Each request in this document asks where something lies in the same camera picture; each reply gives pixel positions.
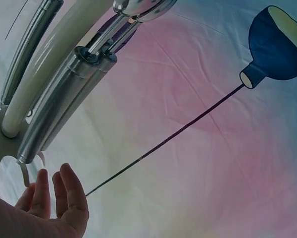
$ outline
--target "metal pole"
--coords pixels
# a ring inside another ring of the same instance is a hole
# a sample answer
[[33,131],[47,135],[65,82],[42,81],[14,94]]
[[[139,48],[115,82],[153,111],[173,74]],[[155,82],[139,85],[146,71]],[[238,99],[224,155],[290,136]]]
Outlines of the metal pole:
[[19,147],[17,159],[30,164],[55,124],[96,72],[99,59],[76,47],[52,79]]
[[36,10],[9,67],[1,97],[2,104],[10,104],[38,43],[63,3],[63,0],[44,0]]
[[46,150],[48,146],[53,142],[59,131],[66,124],[68,119],[73,115],[81,103],[86,99],[86,97],[91,93],[94,87],[101,81],[101,79],[107,74],[107,72],[116,64],[117,58],[115,54],[107,53],[105,55],[101,54],[101,63],[98,66],[95,74],[89,79],[89,81],[84,85],[81,91],[78,93],[72,104],[68,107],[65,113],[62,115],[61,119],[58,121],[56,126],[53,128],[52,132],[49,134],[48,138],[45,140],[41,150]]

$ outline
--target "dark rope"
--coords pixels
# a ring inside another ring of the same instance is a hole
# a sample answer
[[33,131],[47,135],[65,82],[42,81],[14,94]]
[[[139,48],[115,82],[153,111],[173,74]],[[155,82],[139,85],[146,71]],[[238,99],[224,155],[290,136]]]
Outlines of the dark rope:
[[221,103],[223,103],[224,101],[226,101],[228,98],[230,98],[232,95],[234,95],[236,92],[238,92],[241,88],[243,88],[243,84],[241,84],[239,87],[237,87],[236,89],[234,89],[231,93],[227,94],[225,97],[223,97],[221,100],[219,100],[218,102],[216,102],[211,108],[207,109],[205,112],[203,112],[202,114],[200,114],[198,117],[196,117],[194,120],[192,120],[190,123],[186,124],[185,126],[183,126],[181,129],[179,129],[177,132],[175,132],[174,134],[172,134],[170,137],[168,137],[166,140],[162,141],[160,144],[158,144],[157,146],[155,146],[153,149],[149,150],[147,153],[145,153],[144,155],[142,155],[141,157],[139,157],[137,160],[135,160],[134,162],[132,162],[131,164],[129,164],[128,166],[126,166],[124,169],[120,170],[119,172],[117,172],[115,175],[113,175],[111,178],[107,179],[106,181],[104,181],[102,184],[100,184],[98,187],[96,187],[95,189],[93,189],[92,191],[90,191],[89,193],[87,193],[86,196],[89,196],[90,194],[94,193],[95,191],[97,191],[99,188],[101,188],[102,186],[106,185],[108,182],[110,182],[111,180],[115,179],[117,176],[119,176],[120,174],[124,173],[126,170],[128,170],[129,168],[131,168],[132,166],[134,166],[135,164],[137,164],[138,162],[140,162],[142,159],[144,159],[145,157],[149,156],[150,154],[152,154],[154,151],[156,151],[157,149],[159,149],[160,147],[162,147],[163,145],[165,145],[167,142],[169,142],[171,139],[175,138],[176,136],[178,136],[180,133],[182,133],[184,130],[186,130],[187,128],[189,128],[190,126],[192,126],[193,124],[195,124],[196,122],[198,122],[201,118],[203,118],[204,116],[206,116],[208,113],[210,113],[211,111],[213,111],[215,108],[217,108]]

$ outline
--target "string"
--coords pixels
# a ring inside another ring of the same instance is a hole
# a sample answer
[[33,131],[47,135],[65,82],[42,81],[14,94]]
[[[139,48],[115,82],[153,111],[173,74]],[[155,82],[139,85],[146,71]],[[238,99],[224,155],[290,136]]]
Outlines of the string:
[[187,128],[189,128],[190,126],[192,126],[193,124],[195,124],[196,122],[198,122],[200,119],[202,119],[204,116],[206,116],[207,114],[209,114],[211,111],[213,111],[214,109],[216,109],[220,104],[222,104],[224,101],[226,101],[228,98],[230,98],[231,96],[233,96],[236,92],[238,92],[241,88],[243,88],[243,84],[241,84],[239,87],[237,87],[236,89],[234,89],[231,93],[227,94],[225,97],[223,97],[222,99],[220,99],[218,102],[216,102],[212,107],[210,107],[209,109],[207,109],[205,112],[201,113],[198,117],[196,117],[194,120],[192,120],[190,123],[186,124],[185,126],[183,126],[181,129],[179,129],[177,132],[175,132],[174,134],[172,134],[171,136],[169,136],[167,139],[165,139],[164,141],[162,141],[161,143],[159,143],[157,146],[155,146],[154,148],[152,148],[151,150],[149,150],[148,152],[146,152],[145,154],[143,154],[141,157],[139,157],[137,160],[135,160],[134,162],[132,162],[131,164],[129,164],[128,166],[126,166],[124,169],[120,170],[119,172],[117,172],[115,175],[113,175],[112,177],[110,177],[109,179],[107,179],[106,181],[104,181],[103,183],[101,183],[98,187],[96,187],[95,189],[91,190],[89,193],[86,194],[86,196],[89,196],[90,194],[96,192],[99,188],[103,187],[104,185],[106,185],[108,182],[110,182],[111,180],[115,179],[117,176],[119,176],[120,174],[124,173],[126,170],[130,169],[131,167],[133,167],[134,165],[136,165],[138,162],[140,162],[142,159],[146,158],[147,156],[149,156],[150,154],[152,154],[154,151],[158,150],[160,147],[162,147],[163,145],[165,145],[167,142],[169,142],[170,140],[172,140],[173,138],[175,138],[176,136],[178,136],[180,133],[182,133],[184,130],[186,130]]
[[9,31],[8,31],[8,33],[7,33],[7,35],[6,35],[6,37],[5,37],[5,40],[7,39],[7,37],[8,37],[8,35],[9,35],[10,31],[12,30],[12,28],[13,28],[13,26],[14,26],[16,20],[18,19],[18,17],[19,17],[19,15],[20,15],[21,11],[23,11],[23,9],[24,9],[25,5],[27,4],[27,2],[28,2],[28,0],[26,0],[26,2],[24,3],[23,7],[20,9],[20,11],[19,11],[17,17],[16,17],[15,20],[13,21],[13,24],[11,25],[11,27],[10,27],[10,29],[9,29]]

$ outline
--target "finger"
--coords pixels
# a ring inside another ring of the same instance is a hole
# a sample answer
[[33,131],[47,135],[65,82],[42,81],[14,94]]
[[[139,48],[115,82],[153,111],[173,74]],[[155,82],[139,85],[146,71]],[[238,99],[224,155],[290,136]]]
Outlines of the finger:
[[82,185],[68,164],[60,168],[60,175],[67,191],[68,211],[62,220],[73,227],[81,235],[85,232],[89,211]]
[[25,212],[28,212],[29,209],[31,208],[34,192],[35,192],[35,184],[32,183],[28,188],[26,188],[23,195],[16,203],[15,207]]
[[67,191],[61,178],[60,172],[54,174],[53,183],[56,196],[56,214],[58,218],[61,218],[63,214],[68,210],[68,202]]
[[29,213],[43,219],[50,218],[48,173],[45,169],[38,172],[33,203]]

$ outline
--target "hand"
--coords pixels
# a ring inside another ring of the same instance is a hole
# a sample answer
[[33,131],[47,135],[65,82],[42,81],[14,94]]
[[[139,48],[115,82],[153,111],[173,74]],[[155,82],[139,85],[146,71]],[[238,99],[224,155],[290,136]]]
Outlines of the hand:
[[50,194],[46,170],[38,172],[37,182],[31,184],[19,199],[16,208],[26,212],[24,234],[39,234],[47,238],[81,238],[85,232],[89,212],[82,185],[68,164],[53,176],[57,219],[50,219]]

